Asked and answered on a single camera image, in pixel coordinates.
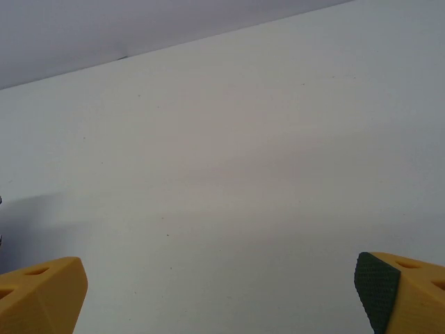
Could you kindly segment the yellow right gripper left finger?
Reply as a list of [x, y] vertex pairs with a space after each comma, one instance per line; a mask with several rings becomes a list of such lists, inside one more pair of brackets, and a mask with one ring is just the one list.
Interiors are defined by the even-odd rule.
[[1, 274], [1, 332], [74, 332], [88, 290], [78, 257], [62, 257]]

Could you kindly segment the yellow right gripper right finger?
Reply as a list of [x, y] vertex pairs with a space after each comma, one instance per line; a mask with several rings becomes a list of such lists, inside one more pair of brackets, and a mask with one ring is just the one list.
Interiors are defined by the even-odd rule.
[[444, 267], [361, 252], [354, 284], [374, 333], [444, 332]]

